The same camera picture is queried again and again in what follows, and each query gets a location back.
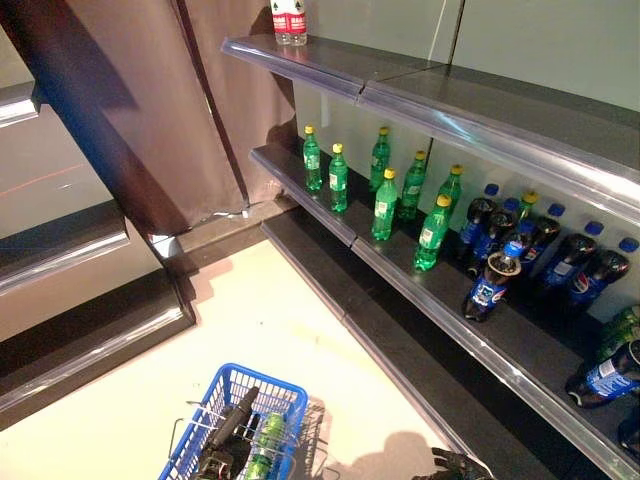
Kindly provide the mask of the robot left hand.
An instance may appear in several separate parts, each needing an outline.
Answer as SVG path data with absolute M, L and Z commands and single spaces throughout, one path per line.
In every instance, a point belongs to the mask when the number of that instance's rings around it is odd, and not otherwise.
M 206 448 L 200 454 L 192 479 L 235 479 L 242 469 L 231 447 Z

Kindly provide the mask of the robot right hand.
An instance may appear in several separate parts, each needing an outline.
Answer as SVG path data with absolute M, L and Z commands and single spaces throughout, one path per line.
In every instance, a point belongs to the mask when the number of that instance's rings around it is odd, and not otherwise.
M 431 448 L 438 470 L 427 475 L 414 475 L 412 480 L 494 480 L 489 467 L 479 459 L 437 447 Z

